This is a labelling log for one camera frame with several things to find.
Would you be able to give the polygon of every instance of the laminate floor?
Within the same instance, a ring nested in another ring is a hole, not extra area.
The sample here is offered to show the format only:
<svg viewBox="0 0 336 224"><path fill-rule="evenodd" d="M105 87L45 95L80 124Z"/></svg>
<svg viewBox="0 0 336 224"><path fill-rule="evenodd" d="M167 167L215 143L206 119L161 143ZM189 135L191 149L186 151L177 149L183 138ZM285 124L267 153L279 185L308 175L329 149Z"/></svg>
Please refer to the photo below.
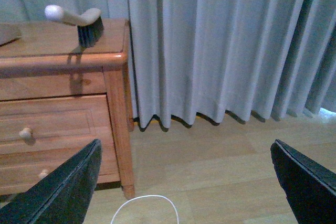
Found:
<svg viewBox="0 0 336 224"><path fill-rule="evenodd" d="M321 110L308 118L286 117L245 125L225 115L213 126L196 119L190 129L173 121L168 132L151 123L131 133L136 196L167 196L185 224L297 223L270 156L278 138L336 172L336 115ZM94 192L85 224L109 224L126 199L120 188ZM176 223L164 199L144 198L126 205L119 223Z"/></svg>

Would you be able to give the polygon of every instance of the white cable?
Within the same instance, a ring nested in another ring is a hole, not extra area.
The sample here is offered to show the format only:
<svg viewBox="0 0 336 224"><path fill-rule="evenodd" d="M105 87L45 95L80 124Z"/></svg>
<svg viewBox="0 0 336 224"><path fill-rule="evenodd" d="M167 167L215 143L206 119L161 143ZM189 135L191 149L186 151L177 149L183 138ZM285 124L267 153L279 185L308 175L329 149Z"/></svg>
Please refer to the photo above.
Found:
<svg viewBox="0 0 336 224"><path fill-rule="evenodd" d="M168 200L169 203L173 206L173 208L174 208L174 210L175 210L175 213L176 213L176 219L177 219L177 224L180 224L180 221L179 221L179 219L178 219L178 218L179 218L179 217L178 217L179 214L177 213L177 209L176 209L174 203L173 203L170 199L168 199L167 197L162 196L162 195L144 195L144 196L140 196L140 197L137 197L137 198L130 199L130 200L126 201L124 204L122 204L122 205L119 207L119 209L117 210L117 212L114 214L114 216L113 216L113 218L112 218L110 224L113 224L115 217L117 216L117 214L118 214L118 212L121 210L121 208L123 208L123 206L125 206L125 205L128 204L129 202L134 201L134 200L136 200L136 199L148 198L148 197L159 197L159 198L163 198L163 199Z"/></svg>

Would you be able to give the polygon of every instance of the dresser leg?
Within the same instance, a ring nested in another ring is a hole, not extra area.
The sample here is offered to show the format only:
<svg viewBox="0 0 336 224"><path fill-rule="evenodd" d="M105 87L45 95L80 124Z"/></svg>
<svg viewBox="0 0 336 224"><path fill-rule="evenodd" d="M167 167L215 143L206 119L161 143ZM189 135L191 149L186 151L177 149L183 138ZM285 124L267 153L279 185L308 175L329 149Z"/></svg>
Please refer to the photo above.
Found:
<svg viewBox="0 0 336 224"><path fill-rule="evenodd" d="M124 78L122 69L103 67L104 81L111 117L112 134L117 153L121 186L126 198L134 195L134 176L130 133L127 125L127 105L125 100Z"/></svg>
<svg viewBox="0 0 336 224"><path fill-rule="evenodd" d="M122 190L126 199L133 199L135 197L134 185L123 186Z"/></svg>
<svg viewBox="0 0 336 224"><path fill-rule="evenodd" d="M128 63L126 62L122 68L124 76L125 99L127 110L127 126L129 131L134 131L133 108L132 108L132 94L130 86L130 76L128 72Z"/></svg>

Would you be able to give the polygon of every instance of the drawer knob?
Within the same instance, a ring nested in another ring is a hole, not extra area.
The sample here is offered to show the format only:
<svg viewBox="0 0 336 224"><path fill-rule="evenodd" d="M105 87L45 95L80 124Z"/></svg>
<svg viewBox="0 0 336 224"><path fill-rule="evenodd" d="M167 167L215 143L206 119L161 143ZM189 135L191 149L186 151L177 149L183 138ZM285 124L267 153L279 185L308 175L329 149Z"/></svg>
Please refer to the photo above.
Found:
<svg viewBox="0 0 336 224"><path fill-rule="evenodd" d="M33 145L35 143L35 139L33 137L33 130L31 128L24 128L19 132L20 137L25 141L28 145Z"/></svg>
<svg viewBox="0 0 336 224"><path fill-rule="evenodd" d="M43 179L43 178L47 177L48 174L49 174L49 171L47 169L43 169L42 172L38 175L38 177L40 179Z"/></svg>

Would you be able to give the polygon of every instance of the scrub brush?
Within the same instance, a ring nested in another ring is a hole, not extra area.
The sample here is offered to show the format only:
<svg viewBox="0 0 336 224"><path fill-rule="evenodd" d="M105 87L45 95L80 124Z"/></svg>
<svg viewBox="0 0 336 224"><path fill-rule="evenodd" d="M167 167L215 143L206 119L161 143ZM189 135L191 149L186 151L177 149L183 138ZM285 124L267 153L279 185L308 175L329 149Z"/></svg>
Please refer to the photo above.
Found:
<svg viewBox="0 0 336 224"><path fill-rule="evenodd" d="M44 12L48 20L70 26L77 25L78 40L81 47L93 47L104 30L100 17L101 10L97 8L91 8L82 15L76 15L58 5L48 5Z"/></svg>

